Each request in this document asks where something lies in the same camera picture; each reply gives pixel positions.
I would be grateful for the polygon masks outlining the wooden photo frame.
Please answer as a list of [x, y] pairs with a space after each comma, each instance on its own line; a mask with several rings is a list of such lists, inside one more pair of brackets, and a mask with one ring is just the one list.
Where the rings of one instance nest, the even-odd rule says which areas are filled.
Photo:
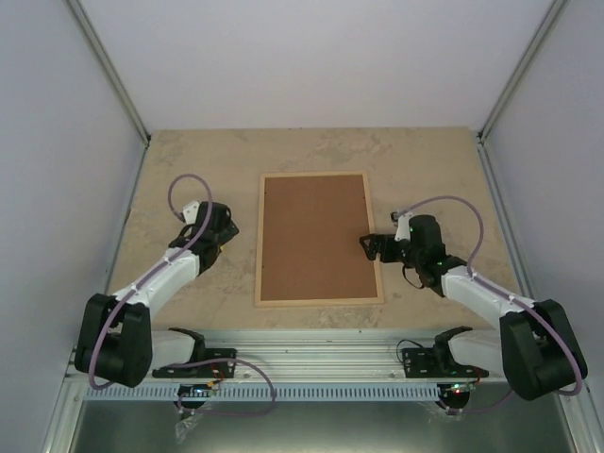
[[256, 307], [383, 304], [380, 266], [361, 249], [374, 229], [363, 171], [261, 176]]

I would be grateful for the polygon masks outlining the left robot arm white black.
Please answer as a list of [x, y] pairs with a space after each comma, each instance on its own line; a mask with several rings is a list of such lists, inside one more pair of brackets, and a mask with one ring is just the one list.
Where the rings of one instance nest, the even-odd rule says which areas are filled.
[[185, 226], [154, 267], [114, 294], [88, 301], [75, 349], [74, 366], [96, 378], [130, 388], [151, 371], [175, 366], [195, 377], [206, 368], [205, 338], [183, 327], [154, 331], [152, 321], [176, 293], [217, 261], [239, 234], [231, 209], [222, 203], [192, 202], [181, 214]]

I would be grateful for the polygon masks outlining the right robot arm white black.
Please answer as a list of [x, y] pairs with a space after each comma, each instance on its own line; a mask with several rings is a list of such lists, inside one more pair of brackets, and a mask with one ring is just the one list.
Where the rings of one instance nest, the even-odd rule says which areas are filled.
[[485, 332], [453, 327], [430, 348], [401, 350], [407, 377], [496, 375], [525, 400], [581, 391], [587, 364], [561, 304], [512, 294], [448, 254], [431, 215], [406, 213], [394, 223], [394, 234], [360, 238], [366, 258], [415, 271], [419, 288], [461, 303], [492, 326]]

